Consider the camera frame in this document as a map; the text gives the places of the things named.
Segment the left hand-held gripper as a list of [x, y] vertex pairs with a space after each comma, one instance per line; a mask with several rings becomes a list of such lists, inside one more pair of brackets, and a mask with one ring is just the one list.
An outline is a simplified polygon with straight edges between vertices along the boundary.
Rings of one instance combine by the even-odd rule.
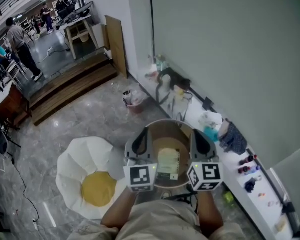
[[153, 158], [153, 138], [149, 128], [134, 133], [126, 143], [126, 157], [129, 159], [123, 172], [131, 192], [151, 192], [155, 187], [158, 164], [135, 159], [143, 154], [147, 159]]

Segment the black crumpled cloth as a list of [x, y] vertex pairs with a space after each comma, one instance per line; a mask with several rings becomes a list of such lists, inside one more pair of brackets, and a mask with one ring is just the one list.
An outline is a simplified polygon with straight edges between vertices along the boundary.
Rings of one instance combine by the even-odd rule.
[[255, 178], [251, 178], [244, 184], [244, 189], [246, 190], [247, 193], [251, 194], [254, 191], [256, 182], [257, 181]]

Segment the small black box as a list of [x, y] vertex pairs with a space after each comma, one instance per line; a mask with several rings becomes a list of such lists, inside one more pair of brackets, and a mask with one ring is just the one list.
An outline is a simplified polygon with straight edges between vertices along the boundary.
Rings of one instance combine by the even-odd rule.
[[202, 103], [202, 107], [206, 110], [209, 111], [211, 110], [211, 108], [213, 107], [213, 102], [211, 99], [209, 99], [208, 97], [206, 97]]
[[282, 206], [282, 213], [283, 214], [290, 214], [290, 213], [295, 213], [295, 207], [291, 201], [285, 202]]

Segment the black monitor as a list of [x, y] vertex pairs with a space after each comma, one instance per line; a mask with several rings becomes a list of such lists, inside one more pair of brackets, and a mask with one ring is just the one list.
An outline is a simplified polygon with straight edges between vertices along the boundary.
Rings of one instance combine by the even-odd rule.
[[81, 13], [86, 12], [87, 10], [90, 9], [90, 7], [91, 7], [93, 4], [94, 4], [93, 1], [91, 1], [91, 2], [89, 2], [89, 3], [87, 3], [87, 4], [85, 4], [84, 6], [80, 7], [80, 8], [77, 9], [77, 10], [75, 10], [75, 14], [76, 14], [76, 15], [80, 15]]

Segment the white flower-shaped floor cushion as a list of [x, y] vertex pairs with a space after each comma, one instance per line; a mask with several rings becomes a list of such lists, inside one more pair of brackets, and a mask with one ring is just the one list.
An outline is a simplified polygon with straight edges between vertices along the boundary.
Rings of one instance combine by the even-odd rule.
[[[56, 185], [66, 206], [88, 220], [100, 220], [126, 188], [124, 151], [101, 137], [76, 138], [57, 160]], [[115, 181], [113, 196], [104, 205], [93, 205], [83, 196], [84, 180], [104, 173]]]

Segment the person's right forearm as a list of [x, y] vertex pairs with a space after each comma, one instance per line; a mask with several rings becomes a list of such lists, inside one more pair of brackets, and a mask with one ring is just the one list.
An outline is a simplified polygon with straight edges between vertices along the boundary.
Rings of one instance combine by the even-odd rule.
[[197, 203], [201, 232], [205, 237], [209, 238], [215, 231], [224, 226], [223, 218], [210, 191], [200, 191]]

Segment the white wooden table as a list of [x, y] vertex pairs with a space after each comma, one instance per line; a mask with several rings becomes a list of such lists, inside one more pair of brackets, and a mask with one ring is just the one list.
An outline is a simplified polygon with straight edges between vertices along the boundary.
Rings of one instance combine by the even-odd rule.
[[74, 49], [74, 41], [77, 39], [82, 39], [85, 36], [88, 36], [95, 46], [95, 49], [99, 49], [98, 42], [94, 35], [91, 25], [88, 23], [88, 19], [92, 16], [88, 14], [85, 17], [79, 17], [73, 22], [66, 23], [60, 27], [60, 31], [64, 31], [65, 34], [65, 43], [69, 46], [70, 52], [74, 60], [77, 59], [77, 55]]

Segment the green snack packet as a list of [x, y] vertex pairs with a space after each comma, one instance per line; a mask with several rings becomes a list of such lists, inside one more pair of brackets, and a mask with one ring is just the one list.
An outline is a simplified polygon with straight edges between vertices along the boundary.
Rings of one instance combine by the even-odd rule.
[[177, 181], [179, 178], [180, 150], [162, 148], [158, 152], [157, 177], [163, 180]]

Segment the wooden board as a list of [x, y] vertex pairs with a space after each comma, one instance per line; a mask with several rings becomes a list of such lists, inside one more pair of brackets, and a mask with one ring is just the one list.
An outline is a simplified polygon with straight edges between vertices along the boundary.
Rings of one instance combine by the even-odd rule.
[[126, 65], [122, 23], [119, 19], [116, 19], [109, 15], [106, 15], [105, 19], [106, 19], [110, 50], [111, 50], [111, 55], [112, 55], [114, 65], [116, 69], [119, 71], [119, 73], [121, 73], [127, 79], [128, 73], [127, 73], [127, 65]]

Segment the clear bottle green label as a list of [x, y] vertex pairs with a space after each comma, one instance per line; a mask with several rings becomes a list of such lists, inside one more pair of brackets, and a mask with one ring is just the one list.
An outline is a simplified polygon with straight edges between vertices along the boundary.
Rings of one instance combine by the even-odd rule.
[[161, 54], [158, 54], [155, 57], [155, 64], [156, 64], [157, 71], [163, 71], [164, 69], [167, 68], [166, 58]]

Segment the plaid cloth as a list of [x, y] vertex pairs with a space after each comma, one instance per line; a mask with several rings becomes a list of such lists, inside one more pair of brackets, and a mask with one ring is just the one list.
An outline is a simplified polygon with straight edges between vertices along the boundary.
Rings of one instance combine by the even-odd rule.
[[248, 143], [238, 128], [227, 118], [218, 131], [219, 146], [225, 153], [233, 152], [242, 155], [246, 152]]

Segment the person's beige shirt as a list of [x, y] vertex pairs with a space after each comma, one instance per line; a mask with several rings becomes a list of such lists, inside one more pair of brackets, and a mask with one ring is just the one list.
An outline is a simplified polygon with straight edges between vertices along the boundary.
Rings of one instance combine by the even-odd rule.
[[238, 224], [226, 223], [206, 237], [190, 205], [156, 200], [134, 206], [120, 230], [86, 220], [67, 240], [246, 240], [246, 236]]

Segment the person's left forearm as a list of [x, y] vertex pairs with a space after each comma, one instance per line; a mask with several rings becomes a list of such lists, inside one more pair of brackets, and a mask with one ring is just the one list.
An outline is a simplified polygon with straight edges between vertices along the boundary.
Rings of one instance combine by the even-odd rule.
[[107, 228], [121, 229], [129, 220], [137, 196], [138, 194], [136, 192], [131, 192], [130, 189], [126, 187], [103, 216], [100, 224]]

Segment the grey chair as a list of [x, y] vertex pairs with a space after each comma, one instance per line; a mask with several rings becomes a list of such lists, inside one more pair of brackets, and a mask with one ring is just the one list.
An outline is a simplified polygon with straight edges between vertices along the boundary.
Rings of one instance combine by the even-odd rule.
[[8, 136], [8, 133], [9, 133], [9, 127], [0, 122], [0, 154], [3, 155], [5, 158], [7, 158], [6, 155], [9, 155], [10, 157], [13, 156], [8, 152], [9, 144], [13, 144], [20, 149], [22, 148], [19, 144], [14, 142]]

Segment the red waste bin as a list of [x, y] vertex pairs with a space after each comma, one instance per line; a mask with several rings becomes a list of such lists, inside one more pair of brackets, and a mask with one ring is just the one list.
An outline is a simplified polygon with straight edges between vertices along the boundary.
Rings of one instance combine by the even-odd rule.
[[143, 111], [143, 103], [147, 98], [147, 94], [142, 90], [129, 89], [122, 93], [123, 103], [134, 114], [140, 114]]

